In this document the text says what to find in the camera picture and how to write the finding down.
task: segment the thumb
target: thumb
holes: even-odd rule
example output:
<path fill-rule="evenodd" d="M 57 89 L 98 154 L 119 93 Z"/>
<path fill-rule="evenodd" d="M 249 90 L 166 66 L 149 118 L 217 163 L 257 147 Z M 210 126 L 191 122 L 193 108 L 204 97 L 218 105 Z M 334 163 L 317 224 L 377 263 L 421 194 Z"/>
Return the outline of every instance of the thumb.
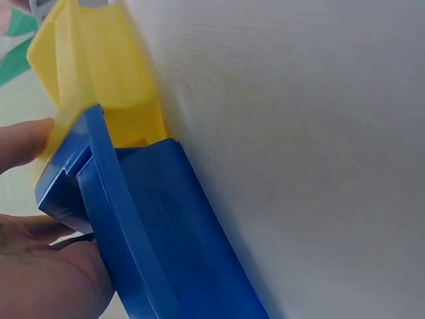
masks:
<path fill-rule="evenodd" d="M 0 174 L 29 163 L 46 145 L 54 121 L 47 118 L 0 128 Z"/>

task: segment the finger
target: finger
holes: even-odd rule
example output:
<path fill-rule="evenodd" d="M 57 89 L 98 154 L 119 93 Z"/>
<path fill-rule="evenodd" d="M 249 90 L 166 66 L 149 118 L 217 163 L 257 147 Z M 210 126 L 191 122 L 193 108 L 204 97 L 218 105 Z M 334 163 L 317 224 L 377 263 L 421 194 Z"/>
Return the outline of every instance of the finger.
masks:
<path fill-rule="evenodd" d="M 46 244 L 53 243 L 58 238 L 75 233 L 74 229 L 55 221 L 49 216 L 14 217 L 29 235 L 36 241 Z"/>
<path fill-rule="evenodd" d="M 98 318 L 110 303 L 114 288 L 97 244 L 91 241 L 73 243 L 58 251 L 55 258 L 76 267 L 90 280 L 93 291 L 85 295 L 90 296 L 91 300 L 82 296 L 81 300 L 76 301 L 79 306 L 90 312 L 87 318 Z"/>
<path fill-rule="evenodd" d="M 31 14 L 31 8 L 29 7 L 29 1 L 28 0 L 9 0 L 9 1 L 16 8 L 19 8 L 20 10 L 24 11 L 25 13 Z"/>
<path fill-rule="evenodd" d="M 47 118 L 0 128 L 0 173 L 35 159 L 53 125 L 53 119 Z"/>
<path fill-rule="evenodd" d="M 94 239 L 94 234 L 90 233 L 90 234 L 86 234 L 86 235 L 82 235 L 78 237 L 68 238 L 68 239 L 65 239 L 64 241 L 60 241 L 59 243 L 56 243 L 51 246 L 54 250 L 59 251 L 73 243 L 77 243 L 78 241 L 92 241 L 93 239 Z"/>

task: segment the blue tray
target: blue tray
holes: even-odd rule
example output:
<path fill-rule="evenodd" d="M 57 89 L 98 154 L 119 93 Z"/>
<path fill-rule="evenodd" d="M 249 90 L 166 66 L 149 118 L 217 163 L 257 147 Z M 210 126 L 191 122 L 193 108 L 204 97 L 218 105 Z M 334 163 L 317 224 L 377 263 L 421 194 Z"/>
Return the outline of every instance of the blue tray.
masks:
<path fill-rule="evenodd" d="M 39 208 L 94 232 L 130 318 L 268 318 L 180 145 L 114 149 L 80 117 L 36 187 Z"/>

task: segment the plastic toy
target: plastic toy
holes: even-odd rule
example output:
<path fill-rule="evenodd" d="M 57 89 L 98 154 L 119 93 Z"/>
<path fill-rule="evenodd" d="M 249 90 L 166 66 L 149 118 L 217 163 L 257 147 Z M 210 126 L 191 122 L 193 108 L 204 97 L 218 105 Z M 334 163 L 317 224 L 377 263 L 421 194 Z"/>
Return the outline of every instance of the plastic toy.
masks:
<path fill-rule="evenodd" d="M 130 318 L 268 318 L 180 145 L 120 5 L 61 0 L 29 50 L 59 107 L 39 208 L 94 232 Z"/>

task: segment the yellow plastic piece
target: yellow plastic piece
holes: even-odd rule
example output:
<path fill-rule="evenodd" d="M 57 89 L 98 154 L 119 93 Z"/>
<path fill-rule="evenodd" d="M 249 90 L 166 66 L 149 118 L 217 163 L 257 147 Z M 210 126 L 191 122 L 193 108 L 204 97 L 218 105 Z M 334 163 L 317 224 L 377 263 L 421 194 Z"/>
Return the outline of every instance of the yellow plastic piece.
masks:
<path fill-rule="evenodd" d="M 58 107 L 38 181 L 85 109 L 101 104 L 115 148 L 166 138 L 149 59 L 122 5 L 82 8 L 59 0 L 28 49 L 28 61 Z"/>

